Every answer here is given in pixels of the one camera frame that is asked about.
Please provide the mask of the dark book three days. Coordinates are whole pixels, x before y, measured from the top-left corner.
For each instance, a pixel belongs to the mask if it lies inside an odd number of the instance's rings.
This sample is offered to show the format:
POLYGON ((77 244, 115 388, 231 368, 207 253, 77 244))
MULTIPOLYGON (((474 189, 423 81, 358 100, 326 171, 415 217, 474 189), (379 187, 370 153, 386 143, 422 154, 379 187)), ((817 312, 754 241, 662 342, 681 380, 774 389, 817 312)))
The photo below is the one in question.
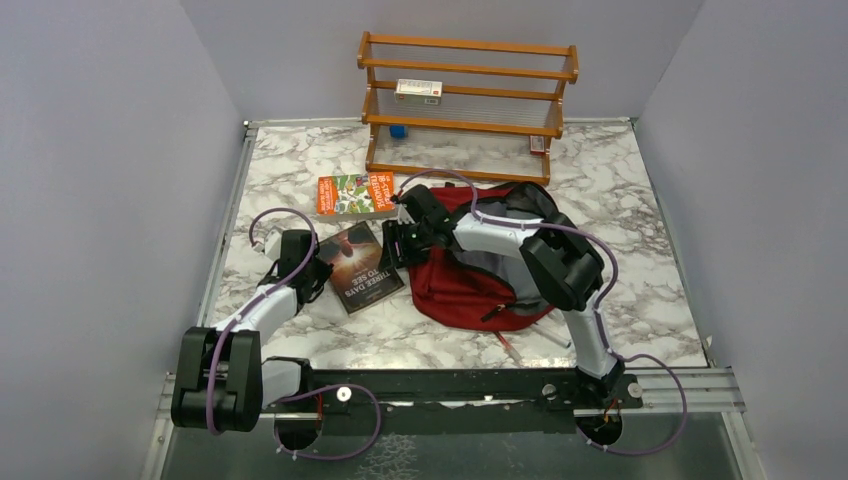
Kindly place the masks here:
POLYGON ((348 315, 405 286, 395 268, 381 267, 382 245, 364 221, 322 240, 319 247, 321 260, 333 267, 329 282, 348 315))

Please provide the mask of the orange green children's book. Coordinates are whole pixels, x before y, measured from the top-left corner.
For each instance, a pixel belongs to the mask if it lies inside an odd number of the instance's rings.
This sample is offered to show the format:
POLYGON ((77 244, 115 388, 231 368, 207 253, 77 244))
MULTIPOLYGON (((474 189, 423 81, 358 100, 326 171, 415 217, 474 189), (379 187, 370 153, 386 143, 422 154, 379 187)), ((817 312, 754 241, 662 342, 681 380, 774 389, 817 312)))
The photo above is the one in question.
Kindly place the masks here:
POLYGON ((318 179, 316 213, 323 217, 392 216, 396 205, 391 172, 323 176, 318 179))

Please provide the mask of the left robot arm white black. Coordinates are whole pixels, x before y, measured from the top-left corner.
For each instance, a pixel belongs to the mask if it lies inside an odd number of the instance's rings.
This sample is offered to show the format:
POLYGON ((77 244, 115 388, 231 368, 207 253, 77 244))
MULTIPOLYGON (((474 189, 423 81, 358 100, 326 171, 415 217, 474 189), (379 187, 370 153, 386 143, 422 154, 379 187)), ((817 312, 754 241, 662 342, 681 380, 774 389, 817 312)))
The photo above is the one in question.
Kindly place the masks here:
POLYGON ((305 360, 266 365, 261 350, 283 323, 324 289, 332 272, 318 256, 315 234, 276 230, 264 252, 272 267, 248 302, 212 327, 191 327, 182 336, 170 414, 175 426, 249 432, 260 412, 278 400, 290 410, 313 401, 305 360))

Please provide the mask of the red student backpack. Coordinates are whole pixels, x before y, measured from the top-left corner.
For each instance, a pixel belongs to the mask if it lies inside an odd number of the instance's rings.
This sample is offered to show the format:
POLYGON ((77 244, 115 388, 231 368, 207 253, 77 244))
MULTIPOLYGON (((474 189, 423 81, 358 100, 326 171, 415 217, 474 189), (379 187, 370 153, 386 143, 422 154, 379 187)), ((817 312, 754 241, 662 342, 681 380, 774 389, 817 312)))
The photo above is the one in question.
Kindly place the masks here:
MULTIPOLYGON (((477 209, 512 219, 545 218, 558 211, 540 185, 510 182, 478 191, 477 209)), ((554 307, 540 295, 516 258, 433 248, 426 262, 407 268, 413 304, 436 322, 474 331, 517 331, 554 307)))

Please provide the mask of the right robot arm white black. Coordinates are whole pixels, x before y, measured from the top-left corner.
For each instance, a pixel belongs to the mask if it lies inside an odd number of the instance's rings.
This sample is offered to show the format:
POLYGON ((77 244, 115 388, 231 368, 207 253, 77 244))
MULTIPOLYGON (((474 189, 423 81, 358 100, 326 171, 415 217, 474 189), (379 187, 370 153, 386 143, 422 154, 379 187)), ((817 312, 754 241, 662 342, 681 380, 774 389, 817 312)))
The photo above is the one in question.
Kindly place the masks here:
POLYGON ((562 312, 576 352, 577 393, 592 407, 626 392, 624 363, 591 308, 604 261, 547 191, 416 185, 392 195, 381 263, 407 270, 415 308, 450 328, 510 332, 562 312))

